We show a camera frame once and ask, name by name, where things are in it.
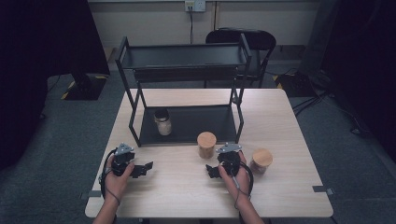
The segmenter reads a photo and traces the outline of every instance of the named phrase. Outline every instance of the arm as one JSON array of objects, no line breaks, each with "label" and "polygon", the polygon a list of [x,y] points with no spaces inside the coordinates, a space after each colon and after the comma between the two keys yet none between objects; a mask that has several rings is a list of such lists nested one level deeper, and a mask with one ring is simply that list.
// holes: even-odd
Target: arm
[{"label": "arm", "polygon": [[[111,162],[114,158],[111,157],[106,167],[111,167]],[[105,201],[100,209],[98,215],[93,221],[94,224],[99,223],[113,223],[114,216],[116,215],[117,209],[119,207],[119,201],[122,199],[123,193],[127,186],[127,180],[132,170],[134,169],[134,164],[131,162],[125,168],[125,172],[122,176],[116,176],[112,172],[108,173],[106,176],[106,197]]]},{"label": "arm", "polygon": [[[239,157],[241,158],[241,161],[246,164],[247,160],[245,159],[242,151],[239,151]],[[239,189],[236,187],[234,180],[227,175],[224,167],[219,166],[219,173],[221,178],[224,180],[228,192],[230,192],[231,196],[233,196],[233,199],[235,200],[235,207],[239,209],[242,219],[244,219],[247,224],[263,224],[264,222],[260,218],[248,197],[249,178],[245,168],[240,167],[239,172],[235,177],[239,184]]]}]

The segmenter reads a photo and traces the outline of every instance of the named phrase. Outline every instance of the wrist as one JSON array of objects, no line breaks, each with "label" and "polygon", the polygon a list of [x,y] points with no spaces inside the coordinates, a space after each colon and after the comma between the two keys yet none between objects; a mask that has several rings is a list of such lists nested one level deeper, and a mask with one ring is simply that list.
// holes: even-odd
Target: wrist
[{"label": "wrist", "polygon": [[238,208],[241,208],[241,207],[247,206],[248,204],[251,204],[249,197],[247,195],[242,194],[242,195],[239,195],[235,205]]},{"label": "wrist", "polygon": [[107,206],[119,207],[119,201],[111,194],[106,195],[104,204]]}]

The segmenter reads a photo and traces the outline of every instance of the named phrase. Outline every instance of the finger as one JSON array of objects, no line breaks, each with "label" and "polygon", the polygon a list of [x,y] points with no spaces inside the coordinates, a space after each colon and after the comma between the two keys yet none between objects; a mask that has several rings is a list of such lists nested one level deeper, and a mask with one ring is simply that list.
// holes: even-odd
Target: finger
[{"label": "finger", "polygon": [[244,164],[247,163],[247,159],[244,156],[244,153],[241,151],[238,152],[239,153],[239,158],[241,158],[241,162],[243,162]]},{"label": "finger", "polygon": [[134,163],[130,162],[126,167],[125,167],[125,171],[122,174],[121,178],[123,179],[127,179],[129,177],[129,175],[132,173],[132,171],[134,170]]},{"label": "finger", "polygon": [[114,161],[114,156],[111,155],[111,156],[108,158],[108,160],[107,160],[107,165],[106,165],[106,167],[111,167],[111,162],[113,162],[113,161]]},{"label": "finger", "polygon": [[224,180],[224,182],[226,182],[226,184],[233,182],[233,180],[227,174],[227,172],[225,171],[225,169],[224,169],[224,167],[222,165],[219,165],[219,173],[220,173],[221,178]]}]

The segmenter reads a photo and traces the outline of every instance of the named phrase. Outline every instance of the human hand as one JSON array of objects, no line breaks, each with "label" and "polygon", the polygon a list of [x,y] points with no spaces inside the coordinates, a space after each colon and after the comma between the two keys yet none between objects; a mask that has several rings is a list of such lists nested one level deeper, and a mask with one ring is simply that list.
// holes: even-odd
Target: human hand
[{"label": "human hand", "polygon": [[[246,164],[247,160],[245,159],[243,152],[239,151],[238,154],[241,162]],[[235,204],[238,203],[238,200],[248,199],[250,180],[248,177],[248,173],[244,167],[239,167],[238,174],[234,178],[227,175],[227,172],[221,165],[219,165],[219,173],[221,178],[224,180],[228,192],[233,196]]]},{"label": "human hand", "polygon": [[[106,167],[111,167],[111,162],[113,162],[113,160],[114,160],[114,156],[111,156],[107,161]],[[120,200],[122,199],[123,193],[127,186],[128,178],[133,169],[134,169],[134,163],[130,162],[121,176],[116,176],[113,174],[113,172],[107,174],[105,180],[105,187],[106,187],[105,201],[117,200],[117,203],[120,204]]]}]

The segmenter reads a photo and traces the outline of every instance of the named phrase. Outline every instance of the wall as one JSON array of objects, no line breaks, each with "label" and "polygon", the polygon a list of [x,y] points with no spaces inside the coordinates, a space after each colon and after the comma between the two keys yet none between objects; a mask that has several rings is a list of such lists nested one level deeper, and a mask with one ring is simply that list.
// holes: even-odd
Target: wall
[{"label": "wall", "polygon": [[[90,8],[104,47],[117,47],[125,35],[132,45],[190,43],[184,1],[91,0]],[[318,1],[206,1],[206,12],[192,14],[193,43],[228,26],[268,31],[278,45],[306,45],[317,8]]]}]

